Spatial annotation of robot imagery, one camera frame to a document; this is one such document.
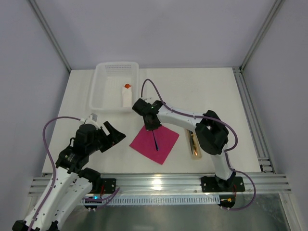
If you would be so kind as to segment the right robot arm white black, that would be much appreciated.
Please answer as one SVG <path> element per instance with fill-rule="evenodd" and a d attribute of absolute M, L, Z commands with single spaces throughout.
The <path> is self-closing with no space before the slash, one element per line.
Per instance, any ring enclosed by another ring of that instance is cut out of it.
<path fill-rule="evenodd" d="M 142 116 L 148 131 L 156 130 L 166 123 L 194 133 L 200 149 L 211 155 L 217 186 L 222 191 L 232 188 L 236 173 L 231 169 L 227 157 L 229 129 L 214 111 L 208 110 L 205 114 L 195 114 L 168 106 L 159 100 L 151 104 L 142 98 L 133 104 L 132 110 Z"/>

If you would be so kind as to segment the gold metal knife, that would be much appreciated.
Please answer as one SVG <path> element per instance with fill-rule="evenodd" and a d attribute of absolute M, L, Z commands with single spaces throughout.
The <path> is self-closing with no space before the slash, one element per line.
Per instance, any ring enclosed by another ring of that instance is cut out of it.
<path fill-rule="evenodd" d="M 192 150 L 192 156 L 194 158 L 199 158 L 200 157 L 199 149 L 193 133 L 190 135 L 190 146 Z"/>

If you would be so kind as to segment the pink paper napkin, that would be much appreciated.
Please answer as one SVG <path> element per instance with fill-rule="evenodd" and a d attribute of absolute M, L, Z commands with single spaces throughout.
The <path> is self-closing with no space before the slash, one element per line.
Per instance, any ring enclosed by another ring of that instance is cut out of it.
<path fill-rule="evenodd" d="M 149 131 L 143 126 L 129 146 L 141 155 L 162 165 L 179 136 L 178 133 L 164 126 L 153 131 Z"/>

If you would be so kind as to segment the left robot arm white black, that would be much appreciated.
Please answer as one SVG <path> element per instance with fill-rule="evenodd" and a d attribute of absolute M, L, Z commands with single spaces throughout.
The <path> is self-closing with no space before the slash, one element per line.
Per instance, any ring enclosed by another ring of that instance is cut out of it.
<path fill-rule="evenodd" d="M 69 145 L 60 152 L 53 164 L 51 180 L 38 203 L 26 218 L 17 220 L 14 231 L 59 231 L 77 204 L 93 189 L 101 186 L 101 174 L 85 165 L 91 154 L 109 150 L 126 136 L 109 122 L 109 131 L 94 123 L 79 126 Z"/>

